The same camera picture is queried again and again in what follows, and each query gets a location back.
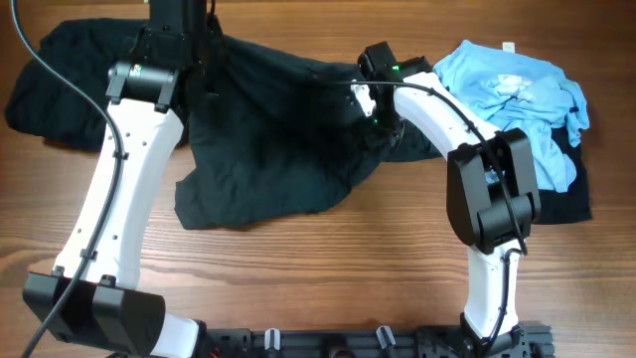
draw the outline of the white label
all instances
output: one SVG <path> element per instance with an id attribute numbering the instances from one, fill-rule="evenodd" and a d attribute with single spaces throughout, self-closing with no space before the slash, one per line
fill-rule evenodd
<path id="1" fill-rule="evenodd" d="M 502 48 L 505 52 L 515 53 L 515 43 L 503 43 Z"/>

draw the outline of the black cable wire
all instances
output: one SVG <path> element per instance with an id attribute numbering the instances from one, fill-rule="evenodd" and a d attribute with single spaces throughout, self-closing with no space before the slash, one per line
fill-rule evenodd
<path id="1" fill-rule="evenodd" d="M 492 349 L 495 341 L 497 340 L 497 336 L 499 335 L 499 331 L 501 330 L 501 326 L 504 324 L 504 318 L 508 313 L 506 310 L 508 309 L 508 294 L 510 290 L 510 255 L 511 254 L 521 254 L 521 251 L 517 249 L 509 249 L 506 251 L 501 260 L 504 262 L 504 281 L 502 283 L 502 298 L 501 298 L 501 306 L 499 307 L 499 315 L 497 316 L 497 322 L 495 323 L 495 329 L 493 333 L 490 335 L 488 339 L 488 343 L 484 346 L 482 350 L 482 357 L 485 357 L 488 352 Z"/>
<path id="2" fill-rule="evenodd" d="M 521 247 L 521 251 L 522 253 L 524 253 L 524 255 L 528 254 L 526 243 L 524 242 L 524 239 L 522 238 L 521 229 L 519 228 L 519 222 L 517 222 L 517 216 L 515 215 L 515 208 L 513 208 L 510 191 L 508 190 L 508 185 L 506 184 L 506 180 L 504 178 L 504 172 L 501 169 L 501 166 L 499 165 L 499 160 L 497 159 L 492 148 L 486 141 L 486 138 L 484 138 L 484 136 L 479 132 L 477 127 L 475 127 L 475 123 L 473 123 L 472 120 L 468 119 L 468 117 L 466 117 L 466 114 L 464 114 L 461 111 L 461 109 L 459 109 L 457 105 L 455 105 L 455 103 L 453 103 L 450 99 L 448 99 L 446 96 L 439 93 L 435 89 L 416 85 L 416 84 L 381 82 L 381 81 L 351 81 L 351 82 L 346 81 L 346 82 L 330 82 L 326 84 L 335 85 L 335 86 L 353 86 L 353 85 L 394 86 L 394 87 L 423 90 L 426 93 L 429 93 L 430 95 L 436 96 L 437 98 L 441 99 L 444 103 L 446 103 L 446 105 L 448 105 L 453 111 L 457 113 L 457 115 L 459 115 L 461 120 L 468 126 L 468 129 L 472 131 L 473 133 L 475 133 L 475 136 L 477 136 L 477 138 L 479 139 L 479 142 L 484 148 L 484 151 L 486 152 L 486 156 L 488 157 L 488 160 L 490 160 L 490 163 L 493 166 L 495 173 L 497 173 L 497 178 L 499 178 L 499 183 L 501 185 L 501 189 L 504 194 L 504 201 L 506 202 L 506 207 L 508 208 L 508 215 L 510 216 L 510 222 L 513 225 L 513 231 L 515 232 L 515 235 L 517 236 L 517 240 L 519 241 L 519 246 Z"/>
<path id="3" fill-rule="evenodd" d="M 58 80 L 60 80 L 66 86 L 71 88 L 71 90 L 79 94 L 79 96 L 84 98 L 88 103 L 90 103 L 90 105 L 92 105 L 92 107 L 97 111 L 97 113 L 99 113 L 99 115 L 101 115 L 105 119 L 106 124 L 108 124 L 108 127 L 110 128 L 110 131 L 112 132 L 112 136 L 115 143 L 115 153 L 114 153 L 115 165 L 112 171 L 110 186 L 108 187 L 108 192 L 106 194 L 106 200 L 104 202 L 104 205 L 101 209 L 101 212 L 99 213 L 99 217 L 97 218 L 97 223 L 95 224 L 95 228 L 92 231 L 92 235 L 90 236 L 90 240 L 88 241 L 88 245 L 86 246 L 85 255 L 81 258 L 78 269 L 76 270 L 76 273 L 71 279 L 71 282 L 69 283 L 67 288 L 64 290 L 64 292 L 62 293 L 62 295 L 60 296 L 56 304 L 53 306 L 53 308 L 51 309 L 51 312 L 49 312 L 49 315 L 42 322 L 42 325 L 40 325 L 40 328 L 38 328 L 36 333 L 33 335 L 33 338 L 31 338 L 31 341 L 29 342 L 27 347 L 24 349 L 24 352 L 22 353 L 22 357 L 27 358 L 31 355 L 31 353 L 33 353 L 33 350 L 35 349 L 36 345 L 38 344 L 38 342 L 40 341 L 44 333 L 47 331 L 47 328 L 49 327 L 49 324 L 51 324 L 51 321 L 55 318 L 56 315 L 58 315 L 60 310 L 62 310 L 62 308 L 64 307 L 66 301 L 71 296 L 71 293 L 73 292 L 76 285 L 80 282 L 80 278 L 83 275 L 84 271 L 86 270 L 86 267 L 88 266 L 89 258 L 92 256 L 92 252 L 94 251 L 95 246 L 97 245 L 97 240 L 99 239 L 99 235 L 101 234 L 101 230 L 103 229 L 103 224 L 106 220 L 106 217 L 108 216 L 108 212 L 110 210 L 110 206 L 112 205 L 115 191 L 119 183 L 121 168 L 123 165 L 123 140 L 121 139 L 121 134 L 119 133 L 117 124 L 112 120 L 110 115 L 108 115 L 108 113 L 99 106 L 99 104 L 97 104 L 94 100 L 92 100 L 92 98 L 90 98 L 88 94 L 86 94 L 84 91 L 82 91 L 81 89 L 73 85 L 71 82 L 69 82 L 69 80 L 65 79 L 62 75 L 56 72 L 44 60 L 42 60 L 42 58 L 34 50 L 33 46 L 31 46 L 29 39 L 27 39 L 26 35 L 24 34 L 24 30 L 22 29 L 22 25 L 20 24 L 20 20 L 18 16 L 17 0 L 9 0 L 9 2 L 11 4 L 11 13 L 13 16 L 13 23 L 16 27 L 18 35 L 20 36 L 20 39 L 24 43 L 27 50 L 29 50 L 29 52 L 31 53 L 31 56 L 33 56 L 33 58 L 47 72 L 55 76 Z"/>

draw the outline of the wooden table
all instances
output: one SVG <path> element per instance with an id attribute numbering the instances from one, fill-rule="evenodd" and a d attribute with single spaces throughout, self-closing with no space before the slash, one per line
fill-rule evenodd
<path id="1" fill-rule="evenodd" d="M 40 39 L 62 20 L 143 18 L 130 0 L 23 0 Z M 28 61 L 0 6 L 4 106 Z M 226 33 L 323 61 L 355 62 L 388 40 L 399 59 L 437 62 L 463 39 L 549 60 L 579 82 L 594 220 L 534 226 L 519 273 L 523 320 L 551 325 L 559 357 L 636 355 L 636 3 L 633 1 L 221 0 Z M 28 270 L 49 272 L 78 217 L 96 155 L 52 149 L 0 125 L 0 356 L 18 356 L 39 322 L 21 299 Z M 447 222 L 441 159 L 383 164 L 319 215 L 241 231 L 186 232 L 175 182 L 194 168 L 177 150 L 146 230 L 140 288 L 211 327 L 357 329 L 456 324 L 466 249 Z M 37 356 L 103 357 L 47 335 Z"/>

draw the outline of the black cable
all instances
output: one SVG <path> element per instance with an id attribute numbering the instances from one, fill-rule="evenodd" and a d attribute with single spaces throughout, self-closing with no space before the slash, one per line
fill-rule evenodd
<path id="1" fill-rule="evenodd" d="M 504 281 L 502 286 L 502 297 L 501 297 L 501 306 L 499 307 L 499 316 L 497 316 L 497 322 L 495 323 L 495 329 L 493 333 L 490 335 L 488 339 L 488 343 L 484 346 L 482 350 L 482 357 L 485 357 L 488 352 L 492 349 L 495 341 L 497 340 L 497 336 L 499 335 L 499 330 L 501 330 L 501 326 L 504 324 L 504 318 L 508 313 L 506 310 L 508 309 L 508 294 L 510 290 L 510 255 L 511 254 L 521 254 L 521 251 L 517 249 L 509 249 L 506 251 L 501 260 L 504 262 Z"/>
<path id="2" fill-rule="evenodd" d="M 524 255 L 528 254 L 526 243 L 524 242 L 524 239 L 522 238 L 521 229 L 519 228 L 519 222 L 517 222 L 517 216 L 515 215 L 515 208 L 513 208 L 513 202 L 510 196 L 510 191 L 508 190 L 508 185 L 506 184 L 506 180 L 504 178 L 504 172 L 501 169 L 501 166 L 499 165 L 499 160 L 497 159 L 492 148 L 486 141 L 486 138 L 484 138 L 484 136 L 481 135 L 477 127 L 475 127 L 475 123 L 473 123 L 472 120 L 468 119 L 468 117 L 466 117 L 466 114 L 464 114 L 457 107 L 457 105 L 455 105 L 455 103 L 453 103 L 450 99 L 448 99 L 443 94 L 440 94 L 435 89 L 416 85 L 416 84 L 381 82 L 381 81 L 330 82 L 326 84 L 336 85 L 336 86 L 375 85 L 375 86 L 394 86 L 394 87 L 411 88 L 416 90 L 423 90 L 426 93 L 429 93 L 430 95 L 436 96 L 437 98 L 441 99 L 444 103 L 446 103 L 446 105 L 448 105 L 453 111 L 457 113 L 457 115 L 459 115 L 461 120 L 468 126 L 468 129 L 472 131 L 473 133 L 475 133 L 475 136 L 477 136 L 477 138 L 479 139 L 479 142 L 484 148 L 484 151 L 486 152 L 486 156 L 488 157 L 488 160 L 490 160 L 490 163 L 492 164 L 493 169 L 495 170 L 495 173 L 497 173 L 497 178 L 499 178 L 499 183 L 501 184 L 501 189 L 504 194 L 504 201 L 506 202 L 506 207 L 508 208 L 508 215 L 510 216 L 510 222 L 513 225 L 513 230 L 515 232 L 515 235 L 517 236 L 517 240 L 519 241 L 519 246 L 521 247 L 521 251 L 522 253 L 524 253 Z"/>
<path id="3" fill-rule="evenodd" d="M 22 25 L 20 25 L 20 20 L 18 16 L 18 6 L 16 4 L 17 0 L 9 0 L 9 2 L 11 4 L 11 13 L 13 16 L 13 23 L 16 27 L 18 35 L 20 36 L 20 39 L 24 43 L 27 50 L 29 50 L 29 52 L 31 53 L 31 56 L 33 56 L 33 58 L 47 72 L 55 76 L 58 80 L 60 80 L 66 86 L 71 88 L 71 90 L 79 94 L 79 96 L 84 98 L 87 102 L 90 103 L 90 105 L 92 105 L 92 107 L 97 111 L 97 113 L 99 113 L 99 115 L 101 115 L 105 119 L 106 124 L 108 124 L 108 127 L 110 128 L 113 139 L 115 141 L 115 152 L 114 152 L 115 165 L 112 171 L 112 179 L 110 180 L 110 186 L 108 188 L 108 193 L 106 194 L 106 200 L 103 204 L 101 212 L 99 213 L 99 217 L 97 218 L 97 223 L 95 224 L 95 228 L 92 231 L 92 235 L 90 236 L 88 245 L 86 246 L 85 255 L 81 258 L 78 269 L 76 270 L 76 273 L 71 279 L 71 282 L 69 283 L 67 288 L 64 290 L 64 292 L 62 293 L 62 295 L 60 296 L 56 304 L 53 306 L 53 308 L 51 309 L 51 312 L 49 312 L 49 315 L 45 318 L 44 321 L 42 321 L 42 325 L 40 325 L 40 328 L 38 328 L 36 333 L 33 335 L 33 338 L 31 338 L 31 341 L 29 342 L 27 347 L 24 349 L 24 352 L 22 353 L 22 357 L 26 358 L 26 357 L 29 357 L 31 353 L 33 353 L 33 350 L 35 349 L 36 345 L 38 344 L 38 342 L 40 341 L 44 333 L 47 331 L 47 328 L 49 327 L 49 324 L 51 324 L 51 321 L 60 312 L 60 310 L 62 310 L 66 301 L 71 296 L 71 293 L 73 292 L 74 288 L 80 282 L 80 278 L 83 275 L 83 272 L 86 270 L 86 267 L 88 266 L 89 258 L 92 256 L 92 252 L 94 251 L 95 246 L 97 245 L 97 240 L 99 239 L 99 235 L 101 234 L 103 224 L 110 210 L 110 206 L 112 205 L 115 191 L 119 183 L 121 167 L 123 165 L 123 141 L 121 139 L 121 134 L 119 133 L 119 129 L 117 128 L 117 124 L 115 124 L 115 122 L 112 120 L 110 115 L 108 115 L 108 113 L 104 111 L 99 106 L 99 104 L 97 104 L 94 100 L 92 100 L 92 98 L 90 98 L 88 94 L 86 94 L 84 91 L 82 91 L 81 89 L 73 85 L 71 82 L 69 82 L 69 80 L 65 79 L 62 75 L 56 72 L 37 54 L 37 52 L 33 49 L 33 46 L 31 46 L 31 43 L 27 39 L 26 35 L 24 34 Z"/>

